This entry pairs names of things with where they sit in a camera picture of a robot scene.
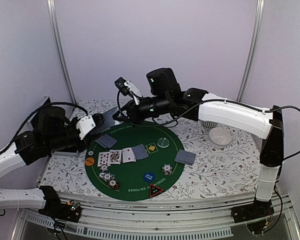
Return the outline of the black red triangle token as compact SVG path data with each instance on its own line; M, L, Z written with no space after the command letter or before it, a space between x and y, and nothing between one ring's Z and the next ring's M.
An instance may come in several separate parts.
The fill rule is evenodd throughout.
M149 185L149 197L150 198L156 197L163 192L164 192L164 190L162 188L160 188L154 184Z

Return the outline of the blue small blind button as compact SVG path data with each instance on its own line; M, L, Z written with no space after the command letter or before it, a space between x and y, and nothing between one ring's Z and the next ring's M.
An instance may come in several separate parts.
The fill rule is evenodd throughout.
M153 172L146 172L143 175L143 180L145 182L151 183L151 182L153 182L155 180L155 174Z

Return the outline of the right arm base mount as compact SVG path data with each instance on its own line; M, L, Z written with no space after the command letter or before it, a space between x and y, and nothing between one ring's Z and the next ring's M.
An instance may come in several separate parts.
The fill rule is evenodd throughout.
M275 213L272 201L259 201L256 198L253 203L236 206L231 209L231 216L235 223L254 221L246 225L248 231L254 235L261 235L266 230Z

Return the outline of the blue-backed card deck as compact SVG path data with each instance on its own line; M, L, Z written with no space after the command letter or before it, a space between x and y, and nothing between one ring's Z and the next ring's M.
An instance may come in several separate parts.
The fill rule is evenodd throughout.
M118 111L117 107L113 107L110 110L104 112L102 115L104 117L104 123L101 126L96 126L90 133L98 134L103 131L110 129L113 126L119 125L121 122L114 120L113 115Z

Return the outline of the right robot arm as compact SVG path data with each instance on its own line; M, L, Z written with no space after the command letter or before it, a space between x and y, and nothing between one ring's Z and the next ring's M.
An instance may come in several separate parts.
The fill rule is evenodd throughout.
M146 74L151 97L143 97L139 89L119 77L115 82L118 93L132 98L113 115L117 121L140 126L147 118L170 114L173 121L185 118L215 122L249 132L263 139L260 154L260 174L253 203L248 213L259 218L268 210L280 166L283 163L283 120L277 106L261 108L228 100L198 88L181 90L173 70L158 68Z

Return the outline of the orange big blind button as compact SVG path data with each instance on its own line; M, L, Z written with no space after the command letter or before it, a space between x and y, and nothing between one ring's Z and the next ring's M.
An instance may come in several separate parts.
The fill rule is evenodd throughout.
M93 157L88 157L85 160L85 165L88 167L92 167L96 163L96 160Z

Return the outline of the poker chip stack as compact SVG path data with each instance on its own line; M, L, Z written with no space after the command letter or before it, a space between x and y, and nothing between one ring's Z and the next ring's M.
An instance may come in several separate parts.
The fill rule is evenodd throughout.
M98 174L98 177L101 180L104 180L105 182L109 182L111 180L116 179L116 176L113 173L109 172L109 167L106 164L103 164L100 167L100 172Z
M173 167L170 164L164 164L162 166L162 172L165 176L169 176L173 172Z

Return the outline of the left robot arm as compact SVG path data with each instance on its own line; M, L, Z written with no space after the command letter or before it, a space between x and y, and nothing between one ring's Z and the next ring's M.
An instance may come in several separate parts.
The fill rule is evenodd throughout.
M38 116L33 130L21 132L18 129L7 146L0 150L0 178L54 152L75 149L81 153L89 147L96 138L92 131L105 122L103 115L90 115L85 108L73 104L85 115L69 120L63 105L64 102L46 103L28 116ZM61 202L51 186L0 190L0 210L8 208L34 208L53 217L60 217L64 209L74 210L69 204Z

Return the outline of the clear dealer button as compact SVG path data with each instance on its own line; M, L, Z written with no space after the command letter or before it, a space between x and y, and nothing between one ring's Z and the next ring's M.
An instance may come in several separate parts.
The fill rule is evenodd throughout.
M157 145L160 148L167 148L170 145L170 141L166 137L161 137L157 140Z

